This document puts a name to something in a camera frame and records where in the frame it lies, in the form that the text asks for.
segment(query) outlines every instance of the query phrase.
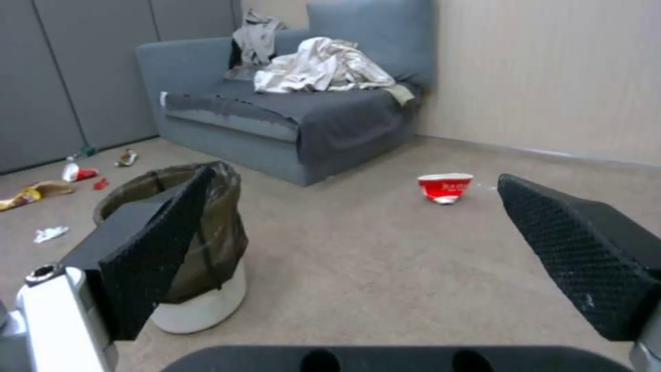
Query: black trash bag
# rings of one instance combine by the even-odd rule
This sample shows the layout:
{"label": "black trash bag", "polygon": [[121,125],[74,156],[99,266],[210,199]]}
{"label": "black trash bag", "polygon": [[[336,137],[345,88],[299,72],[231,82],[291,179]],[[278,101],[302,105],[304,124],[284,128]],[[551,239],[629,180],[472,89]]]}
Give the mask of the black trash bag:
{"label": "black trash bag", "polygon": [[167,202],[178,187],[205,165],[215,171],[215,176],[207,188],[200,226],[163,303],[178,304],[212,289],[220,289],[234,275],[248,246],[237,208],[241,196],[241,176],[223,162],[150,171],[113,190],[94,211],[94,222],[98,225],[126,203]]}

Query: beige carpet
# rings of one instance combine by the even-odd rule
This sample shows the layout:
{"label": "beige carpet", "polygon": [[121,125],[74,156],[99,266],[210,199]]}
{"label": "beige carpet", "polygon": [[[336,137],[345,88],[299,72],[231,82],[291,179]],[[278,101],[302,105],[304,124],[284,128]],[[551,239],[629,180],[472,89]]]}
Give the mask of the beige carpet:
{"label": "beige carpet", "polygon": [[[114,168],[121,149],[81,162],[107,174],[105,191],[84,181],[76,194],[0,213],[5,302],[31,268],[61,257],[94,228],[92,210],[113,187],[152,168],[211,159],[160,139],[132,147],[141,155],[133,168]],[[2,176],[0,195],[57,179],[62,165]],[[251,240],[248,297],[227,322],[194,336],[149,323],[136,342],[120,344],[118,370],[156,371],[227,344],[551,344],[627,361],[630,345],[601,339],[574,310],[492,188],[499,173],[514,173],[607,201],[661,234],[659,171],[423,138],[308,188],[237,169]],[[425,201],[416,177],[451,171],[475,174],[466,197],[452,207]],[[32,243],[35,229],[57,225],[71,231]]]}

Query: wall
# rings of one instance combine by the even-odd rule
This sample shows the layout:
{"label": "wall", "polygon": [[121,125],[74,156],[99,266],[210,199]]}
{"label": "wall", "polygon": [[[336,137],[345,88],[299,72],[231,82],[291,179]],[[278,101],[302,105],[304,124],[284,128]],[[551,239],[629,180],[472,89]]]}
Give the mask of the wall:
{"label": "wall", "polygon": [[[421,134],[661,166],[661,1],[440,0]],[[307,25],[305,0],[243,0]]]}

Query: textured rubber pad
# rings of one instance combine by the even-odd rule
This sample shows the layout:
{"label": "textured rubber pad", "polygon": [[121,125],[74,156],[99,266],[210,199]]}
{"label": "textured rubber pad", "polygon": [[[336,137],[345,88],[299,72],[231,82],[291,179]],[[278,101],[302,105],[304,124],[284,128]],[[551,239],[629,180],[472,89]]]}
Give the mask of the textured rubber pad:
{"label": "textured rubber pad", "polygon": [[134,340],[168,293],[198,229],[214,175],[202,167],[162,204],[123,206],[62,259],[87,274],[113,340]]}
{"label": "textured rubber pad", "polygon": [[640,334],[661,297],[661,240],[613,207],[501,175],[512,222],[548,274],[611,341]]}

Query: sofa armrest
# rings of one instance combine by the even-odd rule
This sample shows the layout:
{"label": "sofa armrest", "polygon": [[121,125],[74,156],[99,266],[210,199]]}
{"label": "sofa armrest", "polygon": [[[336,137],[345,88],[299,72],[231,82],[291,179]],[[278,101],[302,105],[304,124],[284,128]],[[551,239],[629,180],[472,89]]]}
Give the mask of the sofa armrest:
{"label": "sofa armrest", "polygon": [[276,31],[276,53],[279,56],[294,54],[301,42],[311,37],[310,30],[306,29]]}
{"label": "sofa armrest", "polygon": [[159,134],[167,130],[163,125],[161,92],[208,90],[227,71],[231,51],[230,37],[155,42],[137,47],[138,64]]}

